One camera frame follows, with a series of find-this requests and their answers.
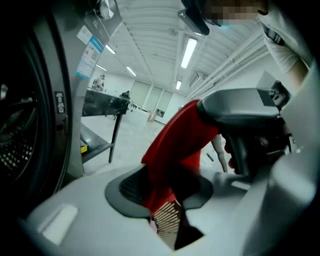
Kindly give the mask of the person's beige shirt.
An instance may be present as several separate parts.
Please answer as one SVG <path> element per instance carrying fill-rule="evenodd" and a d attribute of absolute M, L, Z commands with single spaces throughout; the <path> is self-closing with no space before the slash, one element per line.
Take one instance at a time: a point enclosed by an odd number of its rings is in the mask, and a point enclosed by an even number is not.
<path fill-rule="evenodd" d="M 265 45 L 281 72 L 289 72 L 298 60 L 309 68 L 313 55 L 293 21 L 272 0 L 267 0 L 267 7 L 268 13 L 258 17 Z"/>

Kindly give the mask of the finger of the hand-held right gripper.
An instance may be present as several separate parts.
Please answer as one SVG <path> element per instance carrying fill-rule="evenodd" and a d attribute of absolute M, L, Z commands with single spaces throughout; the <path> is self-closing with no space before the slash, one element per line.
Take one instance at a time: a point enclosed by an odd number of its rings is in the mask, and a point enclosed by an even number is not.
<path fill-rule="evenodd" d="M 200 119 L 218 127 L 264 127 L 280 111 L 265 89 L 217 90 L 196 104 Z"/>
<path fill-rule="evenodd" d="M 250 154 L 253 151 L 253 139 L 250 134 L 244 128 L 227 127 L 223 135 L 228 142 L 236 174 L 252 176 L 254 165 Z"/>

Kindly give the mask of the dark grey washing machine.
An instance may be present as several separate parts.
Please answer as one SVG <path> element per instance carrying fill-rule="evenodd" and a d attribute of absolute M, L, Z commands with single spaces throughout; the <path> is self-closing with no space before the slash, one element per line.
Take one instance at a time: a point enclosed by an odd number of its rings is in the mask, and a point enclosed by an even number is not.
<path fill-rule="evenodd" d="M 0 219 L 59 190 L 118 0 L 0 0 Z"/>

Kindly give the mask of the ceiling air conditioner unit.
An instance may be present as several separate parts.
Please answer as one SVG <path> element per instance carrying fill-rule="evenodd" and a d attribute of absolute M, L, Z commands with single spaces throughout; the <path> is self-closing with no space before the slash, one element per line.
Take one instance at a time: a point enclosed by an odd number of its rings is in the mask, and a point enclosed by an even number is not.
<path fill-rule="evenodd" d="M 197 83 L 203 81 L 205 78 L 206 78 L 206 75 L 204 73 L 196 72 L 193 75 L 193 77 L 192 77 L 192 79 L 191 79 L 191 81 L 189 83 L 189 86 L 190 87 L 194 87 Z"/>

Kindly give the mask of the grey roller blind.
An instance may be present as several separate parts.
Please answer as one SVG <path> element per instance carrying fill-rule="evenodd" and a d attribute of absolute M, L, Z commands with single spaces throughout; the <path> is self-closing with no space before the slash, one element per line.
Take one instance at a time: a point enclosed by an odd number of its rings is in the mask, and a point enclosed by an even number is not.
<path fill-rule="evenodd" d="M 130 99 L 137 106 L 143 107 L 150 88 L 150 84 L 135 80 L 130 91 Z"/>
<path fill-rule="evenodd" d="M 150 93 L 150 96 L 149 96 L 149 110 L 150 111 L 154 111 L 159 99 L 160 99 L 160 96 L 161 96 L 161 93 L 162 93 L 162 89 L 159 88 L 159 87 L 156 87 L 154 86 L 151 93 Z"/>
<path fill-rule="evenodd" d="M 170 103 L 170 100 L 172 98 L 172 95 L 173 95 L 172 92 L 169 92 L 167 90 L 163 91 L 162 96 L 160 97 L 160 100 L 159 100 L 159 103 L 157 106 L 158 114 L 160 117 L 164 116 L 164 114 L 168 108 L 168 105 Z"/>

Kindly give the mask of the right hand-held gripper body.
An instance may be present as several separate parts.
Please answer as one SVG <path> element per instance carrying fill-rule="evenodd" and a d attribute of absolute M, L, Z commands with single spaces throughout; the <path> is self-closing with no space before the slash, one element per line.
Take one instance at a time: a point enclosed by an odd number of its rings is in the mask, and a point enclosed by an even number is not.
<path fill-rule="evenodd" d="M 256 90 L 264 112 L 257 113 L 250 122 L 254 136 L 250 156 L 255 161 L 276 161 L 292 151 L 292 133 L 280 115 L 291 94 L 268 73 L 262 75 Z"/>

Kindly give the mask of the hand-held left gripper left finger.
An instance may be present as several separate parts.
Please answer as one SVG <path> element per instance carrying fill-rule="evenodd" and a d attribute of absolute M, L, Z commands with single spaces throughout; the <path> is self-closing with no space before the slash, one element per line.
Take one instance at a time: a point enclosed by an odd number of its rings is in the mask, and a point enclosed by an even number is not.
<path fill-rule="evenodd" d="M 106 199 L 112 180 L 142 168 L 125 166 L 76 179 L 17 222 L 43 255 L 172 256 L 146 218 L 124 216 Z"/>

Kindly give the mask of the round slatted laundry basket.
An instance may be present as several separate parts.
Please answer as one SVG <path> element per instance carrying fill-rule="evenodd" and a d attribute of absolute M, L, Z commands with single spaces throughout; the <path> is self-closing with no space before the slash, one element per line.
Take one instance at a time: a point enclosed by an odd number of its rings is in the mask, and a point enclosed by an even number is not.
<path fill-rule="evenodd" d="M 178 236 L 180 227 L 182 206 L 177 200 L 172 202 L 167 201 L 155 212 L 152 220 L 155 221 L 155 226 L 158 236 L 172 250 L 175 249 L 175 242 Z"/>

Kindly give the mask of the red clothes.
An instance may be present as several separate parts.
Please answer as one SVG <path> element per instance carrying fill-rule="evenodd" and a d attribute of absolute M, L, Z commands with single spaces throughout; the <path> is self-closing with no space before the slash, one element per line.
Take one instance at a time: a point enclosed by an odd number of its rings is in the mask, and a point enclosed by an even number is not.
<path fill-rule="evenodd" d="M 224 172 L 235 168 L 225 160 L 231 153 L 229 143 L 222 146 L 219 129 L 201 120 L 197 112 L 200 100 L 183 106 L 163 127 L 149 146 L 141 162 L 148 172 L 149 191 L 142 205 L 154 215 L 166 202 L 181 203 L 199 189 L 201 150 L 211 143 Z"/>

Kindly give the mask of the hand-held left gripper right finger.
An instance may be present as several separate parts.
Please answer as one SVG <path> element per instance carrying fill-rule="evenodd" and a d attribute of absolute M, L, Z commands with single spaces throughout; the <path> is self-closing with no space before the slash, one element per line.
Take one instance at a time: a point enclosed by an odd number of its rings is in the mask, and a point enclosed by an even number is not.
<path fill-rule="evenodd" d="M 317 243 L 317 152 L 302 150 L 243 179 L 216 173 L 212 197 L 186 215 L 202 233 L 176 256 L 310 256 Z"/>

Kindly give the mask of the black metal table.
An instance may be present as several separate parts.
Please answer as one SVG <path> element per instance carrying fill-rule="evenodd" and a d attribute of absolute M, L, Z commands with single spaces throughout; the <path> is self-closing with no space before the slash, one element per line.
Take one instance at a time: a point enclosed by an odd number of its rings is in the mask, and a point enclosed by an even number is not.
<path fill-rule="evenodd" d="M 87 91 L 84 98 L 82 116 L 114 116 L 115 125 L 110 142 L 104 140 L 84 124 L 80 125 L 80 151 L 83 164 L 106 150 L 109 150 L 108 162 L 112 163 L 122 117 L 126 114 L 129 105 L 130 101 L 128 99 L 94 90 Z"/>

